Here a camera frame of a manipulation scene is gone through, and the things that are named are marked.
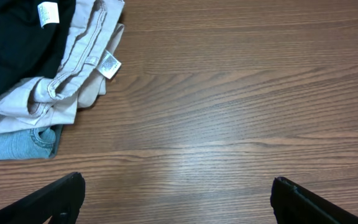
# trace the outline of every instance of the light blue jeans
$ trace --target light blue jeans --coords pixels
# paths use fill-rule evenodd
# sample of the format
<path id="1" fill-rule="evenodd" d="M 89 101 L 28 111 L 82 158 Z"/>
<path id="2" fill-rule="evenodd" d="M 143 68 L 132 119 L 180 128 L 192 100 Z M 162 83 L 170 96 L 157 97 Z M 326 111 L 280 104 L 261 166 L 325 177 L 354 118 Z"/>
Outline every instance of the light blue jeans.
<path id="1" fill-rule="evenodd" d="M 48 159 L 57 153 L 63 125 L 0 134 L 0 160 Z"/>

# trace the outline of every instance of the care label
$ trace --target care label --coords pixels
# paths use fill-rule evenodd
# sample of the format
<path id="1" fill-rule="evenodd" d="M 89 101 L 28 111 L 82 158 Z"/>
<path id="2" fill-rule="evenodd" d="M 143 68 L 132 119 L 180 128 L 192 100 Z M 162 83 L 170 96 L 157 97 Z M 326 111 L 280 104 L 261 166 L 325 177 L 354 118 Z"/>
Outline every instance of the care label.
<path id="1" fill-rule="evenodd" d="M 110 52 L 104 50 L 102 54 L 102 60 L 96 69 L 104 75 L 106 78 L 111 79 L 121 67 L 121 62 L 119 62 Z"/>
<path id="2" fill-rule="evenodd" d="M 43 2 L 38 5 L 38 15 L 40 16 L 41 27 L 45 24 L 59 23 L 59 10 L 55 2 Z"/>

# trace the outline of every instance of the wooden surface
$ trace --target wooden surface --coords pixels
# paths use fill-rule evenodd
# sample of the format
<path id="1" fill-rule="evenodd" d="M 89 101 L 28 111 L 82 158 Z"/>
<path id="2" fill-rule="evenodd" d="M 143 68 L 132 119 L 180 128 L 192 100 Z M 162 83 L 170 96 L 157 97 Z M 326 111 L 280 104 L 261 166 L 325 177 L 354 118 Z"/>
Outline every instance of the wooden surface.
<path id="1" fill-rule="evenodd" d="M 127 0 L 108 94 L 0 208 L 73 171 L 78 223 L 275 223 L 285 176 L 358 216 L 358 0 Z"/>

